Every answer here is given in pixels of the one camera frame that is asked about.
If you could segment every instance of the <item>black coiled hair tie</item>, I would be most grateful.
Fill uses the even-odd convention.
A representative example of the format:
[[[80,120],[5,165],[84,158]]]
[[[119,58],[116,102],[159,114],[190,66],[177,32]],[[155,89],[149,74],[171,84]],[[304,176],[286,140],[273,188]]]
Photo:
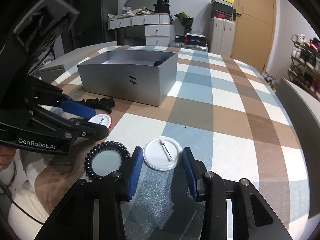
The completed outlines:
[[[103,142],[101,144],[98,144],[97,146],[95,146],[93,149],[90,150],[84,162],[85,174],[87,174],[90,180],[98,180],[103,178],[103,176],[100,176],[94,172],[92,168],[92,160],[100,152],[107,151],[107,150],[116,150],[121,156],[121,163],[123,162],[124,159],[130,159],[130,153],[122,143],[108,141],[108,142]]]

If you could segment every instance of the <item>door frame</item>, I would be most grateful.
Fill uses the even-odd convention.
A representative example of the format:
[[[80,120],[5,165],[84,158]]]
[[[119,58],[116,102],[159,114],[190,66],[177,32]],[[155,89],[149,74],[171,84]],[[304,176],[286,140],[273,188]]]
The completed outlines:
[[[273,2],[274,4],[274,10],[273,10],[273,13],[274,13],[274,16],[273,16],[273,28],[272,28],[272,37],[271,37],[271,41],[270,41],[270,46],[269,46],[269,51],[268,51],[268,56],[266,58],[266,61],[265,61],[265,64],[264,64],[264,67],[263,67],[263,72],[266,70],[267,68],[267,65],[268,65],[268,62],[269,62],[269,59],[270,59],[270,54],[271,54],[271,50],[272,50],[272,45],[273,45],[273,40],[275,38],[275,30],[276,30],[276,15],[277,15],[277,2],[276,0],[274,0]]]

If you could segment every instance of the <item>finger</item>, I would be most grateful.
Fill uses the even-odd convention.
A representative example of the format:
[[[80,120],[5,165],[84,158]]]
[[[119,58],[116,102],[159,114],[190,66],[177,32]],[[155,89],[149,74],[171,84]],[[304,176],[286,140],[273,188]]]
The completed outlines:
[[[7,164],[0,164],[0,171],[3,171],[3,170],[5,170],[6,168],[8,168],[9,165],[10,165],[10,163],[11,163],[11,162],[9,162],[9,163],[7,163]]]
[[[0,155],[0,164],[8,164],[14,158],[14,155]]]
[[[0,155],[14,155],[16,153],[16,149],[4,145],[0,145]]]

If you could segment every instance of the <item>shoe rack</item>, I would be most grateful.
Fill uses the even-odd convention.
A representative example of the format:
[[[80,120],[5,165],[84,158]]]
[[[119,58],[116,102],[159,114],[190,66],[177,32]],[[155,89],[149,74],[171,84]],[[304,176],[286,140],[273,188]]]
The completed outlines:
[[[299,46],[301,49],[304,49],[304,50],[308,50],[310,51],[311,53],[314,54],[314,56],[316,57],[319,57],[320,58],[320,53],[318,51],[315,51],[314,49],[310,48],[310,47],[307,47],[305,45],[301,45],[300,43],[298,42],[293,42],[295,44],[295,46]],[[299,59],[295,58],[295,57],[292,57],[291,56],[291,60],[292,60],[292,65],[291,66],[295,66],[295,67],[300,67],[301,70],[303,71],[303,74],[305,72],[307,72],[308,74],[310,74],[312,77],[316,77],[317,79],[320,80],[320,74],[316,71],[314,71],[313,69],[311,69],[308,65],[302,63]],[[310,95],[312,95],[315,99],[317,99],[319,102],[320,102],[320,98],[318,98],[315,94],[315,92],[313,92],[307,85],[305,85],[299,78],[297,75],[295,75],[294,73],[292,73],[292,71],[290,71],[290,68],[288,70],[288,76],[289,76],[289,81],[292,82],[292,81],[296,81],[298,82],[301,87],[306,91],[308,92]]]

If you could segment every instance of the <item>checkered tablecloth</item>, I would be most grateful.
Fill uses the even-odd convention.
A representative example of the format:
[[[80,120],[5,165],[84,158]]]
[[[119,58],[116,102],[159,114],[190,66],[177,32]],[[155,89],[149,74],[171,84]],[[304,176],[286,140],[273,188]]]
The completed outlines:
[[[83,61],[124,49],[177,52],[177,81],[161,107],[115,99],[107,140],[123,143],[132,153],[154,137],[174,138],[224,179],[252,181],[293,239],[299,239],[309,213],[304,157],[289,117],[261,75],[237,60],[168,47],[108,47]],[[83,90],[77,66],[53,84],[74,100],[101,98]],[[93,145],[80,141],[65,157],[26,156],[27,176],[48,212],[84,175],[84,157]],[[231,202],[227,204],[232,238]],[[122,204],[122,211],[128,239],[198,239],[204,205],[190,197],[181,165],[159,172],[143,164],[137,193]]]

